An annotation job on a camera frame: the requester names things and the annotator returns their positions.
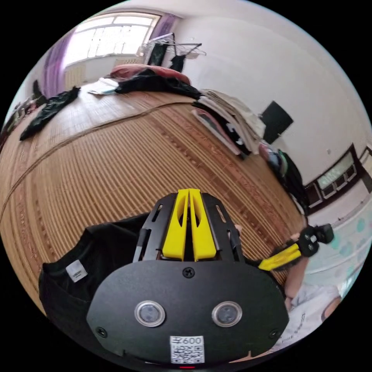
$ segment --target radiator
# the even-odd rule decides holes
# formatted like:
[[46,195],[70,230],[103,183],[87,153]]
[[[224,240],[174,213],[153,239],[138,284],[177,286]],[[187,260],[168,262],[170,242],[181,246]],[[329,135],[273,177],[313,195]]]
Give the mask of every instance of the radiator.
[[114,67],[119,66],[119,65],[127,65],[129,63],[143,64],[143,57],[126,57],[126,58],[116,59],[114,63]]
[[67,67],[65,70],[65,89],[70,90],[74,86],[86,83],[85,63]]

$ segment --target qr code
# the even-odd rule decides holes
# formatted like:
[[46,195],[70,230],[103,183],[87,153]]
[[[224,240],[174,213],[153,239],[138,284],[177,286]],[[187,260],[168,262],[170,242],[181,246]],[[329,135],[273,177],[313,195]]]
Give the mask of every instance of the qr code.
[[179,337],[171,336],[170,339],[171,362],[178,364],[204,363],[203,336]]

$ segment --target yellow plastic part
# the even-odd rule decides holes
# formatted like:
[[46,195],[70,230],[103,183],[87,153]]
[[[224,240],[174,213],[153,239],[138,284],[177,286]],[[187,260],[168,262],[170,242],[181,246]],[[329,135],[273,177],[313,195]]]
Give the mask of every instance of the yellow plastic part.
[[301,252],[297,244],[293,244],[290,247],[284,249],[282,252],[270,257],[265,258],[259,265],[259,269],[265,271],[274,270],[280,266],[283,266],[296,258],[301,256]]
[[[205,213],[202,195],[198,189],[189,189],[189,195],[194,259],[195,261],[198,261],[207,258],[214,258],[217,251],[209,227],[208,217]],[[199,225],[196,224],[196,216],[198,217]]]
[[182,260],[185,254],[187,211],[189,204],[189,190],[179,190],[174,202],[173,212],[169,221],[167,236],[162,253],[166,258]]

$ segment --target woven bamboo mat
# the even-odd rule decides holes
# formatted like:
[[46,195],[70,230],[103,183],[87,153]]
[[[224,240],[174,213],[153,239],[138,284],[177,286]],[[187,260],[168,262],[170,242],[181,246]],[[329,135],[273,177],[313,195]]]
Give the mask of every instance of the woven bamboo mat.
[[78,98],[64,107],[44,129],[25,141],[19,137],[42,109],[27,116],[11,133],[0,156],[0,208],[22,175],[56,146],[82,135],[92,128],[125,117],[140,115],[150,109],[173,103],[190,103],[192,98],[169,93],[132,92],[123,95],[96,96],[87,93],[91,84],[81,88]]
[[[147,212],[160,197],[180,188],[200,188],[221,199],[243,226],[242,246],[250,258],[268,256],[303,227],[260,157],[237,159],[199,125],[190,104],[168,96],[170,105],[154,106],[145,114],[124,115],[126,119],[100,127],[96,119],[88,129],[69,129],[69,137],[49,142],[53,145],[44,150],[46,155],[35,157],[34,147],[25,153],[25,163],[30,164],[30,157],[39,160],[18,176],[5,198],[0,233],[18,278],[41,310],[37,283],[43,262],[67,253],[86,226]],[[6,169],[3,162],[1,157],[0,167]],[[15,161],[7,170],[9,179],[16,179],[18,166],[21,162]],[[283,283],[285,273],[276,277]]]

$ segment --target pillow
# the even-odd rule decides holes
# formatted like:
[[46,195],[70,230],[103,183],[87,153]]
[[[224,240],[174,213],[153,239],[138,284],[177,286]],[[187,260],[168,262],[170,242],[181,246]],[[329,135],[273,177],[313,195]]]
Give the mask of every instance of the pillow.
[[167,69],[165,67],[160,66],[150,66],[150,65],[141,65],[141,64],[126,64],[126,65],[119,65],[112,69],[110,73],[111,78],[121,78],[121,79],[130,79],[135,74],[145,70],[151,69],[156,74],[164,77],[164,78],[176,78],[179,81],[182,81],[186,84],[191,85],[190,79],[175,70]]

